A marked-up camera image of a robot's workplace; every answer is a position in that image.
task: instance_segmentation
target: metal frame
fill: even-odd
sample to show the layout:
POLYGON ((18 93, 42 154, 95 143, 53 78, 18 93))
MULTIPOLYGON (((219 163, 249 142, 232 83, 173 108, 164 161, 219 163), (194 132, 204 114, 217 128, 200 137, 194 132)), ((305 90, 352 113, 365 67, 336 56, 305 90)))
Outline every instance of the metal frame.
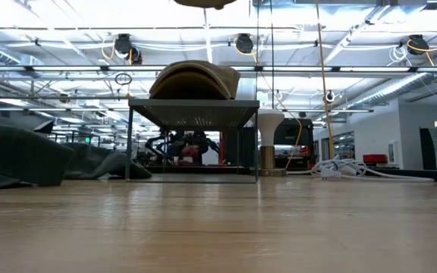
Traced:
MULTIPOLYGON (((254 115, 254 138, 255 138, 255 147, 254 147, 254 168, 255 168, 255 181, 257 183, 259 180, 259 166, 258 166, 258 111, 259 111, 260 103, 256 100, 201 100, 201 99, 130 99, 129 100, 129 120, 127 126, 127 149, 126 149, 126 180, 129 181, 129 173, 130 173, 130 160, 131 160, 131 152, 132 152, 132 132, 133 132, 133 116, 134 111, 138 112, 145 118, 149 119, 156 126, 163 128, 166 131, 166 136, 170 130, 236 130, 238 131, 244 127, 244 125, 252 118, 254 115), (167 111, 171 112, 171 115, 175 115, 176 112, 179 112, 179 108, 186 109, 198 109, 197 111, 201 111, 204 116, 210 113, 216 113, 217 111, 221 111, 223 108, 229 109, 239 109, 242 108, 242 116, 237 117, 237 120, 229 121, 227 124, 233 124, 234 126, 224 126, 213 124, 213 120, 206 121, 209 126, 200 126, 197 124, 171 124, 166 121, 166 116, 156 116, 151 108, 166 108, 167 111)), ((163 173, 165 172, 165 163, 166 160, 163 160, 163 173)))

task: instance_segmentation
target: wooden table surface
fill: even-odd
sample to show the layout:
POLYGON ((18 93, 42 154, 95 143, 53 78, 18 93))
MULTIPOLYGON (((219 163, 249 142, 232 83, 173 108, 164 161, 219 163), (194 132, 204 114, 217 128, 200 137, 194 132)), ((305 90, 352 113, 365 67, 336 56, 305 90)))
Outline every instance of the wooden table surface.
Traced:
POLYGON ((0 272, 437 273, 437 184, 0 190, 0 272))

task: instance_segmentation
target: coiled white cable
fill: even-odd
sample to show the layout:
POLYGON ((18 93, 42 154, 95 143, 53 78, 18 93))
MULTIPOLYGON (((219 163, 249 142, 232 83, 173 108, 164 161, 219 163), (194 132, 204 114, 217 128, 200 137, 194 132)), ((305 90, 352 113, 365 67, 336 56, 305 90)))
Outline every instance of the coiled white cable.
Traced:
POLYGON ((402 175, 384 174, 369 169, 362 161, 353 159, 332 159, 318 162, 308 171, 289 171, 288 174, 311 174, 314 177, 322 178, 344 178, 370 181, 397 181, 397 182, 434 182, 431 178, 409 177, 402 175), (365 177, 369 172, 380 177, 365 177))

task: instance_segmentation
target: workshop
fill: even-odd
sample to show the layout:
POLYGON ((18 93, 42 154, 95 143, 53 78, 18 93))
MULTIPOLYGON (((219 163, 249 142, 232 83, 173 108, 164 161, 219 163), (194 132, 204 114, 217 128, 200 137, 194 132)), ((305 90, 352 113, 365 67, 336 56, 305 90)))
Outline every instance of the workshop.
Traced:
POLYGON ((437 0, 0 0, 0 272, 437 272, 437 0))

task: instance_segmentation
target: metal table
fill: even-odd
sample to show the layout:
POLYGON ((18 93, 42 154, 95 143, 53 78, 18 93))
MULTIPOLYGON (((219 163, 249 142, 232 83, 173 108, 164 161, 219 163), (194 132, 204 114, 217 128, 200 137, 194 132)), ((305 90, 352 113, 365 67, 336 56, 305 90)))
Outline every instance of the metal table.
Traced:
POLYGON ((166 131, 168 142, 170 130, 239 131, 255 114, 254 168, 258 181, 258 132, 256 100, 204 100, 204 99, 130 99, 127 126, 126 180, 129 180, 132 147, 133 113, 138 112, 156 126, 166 131))

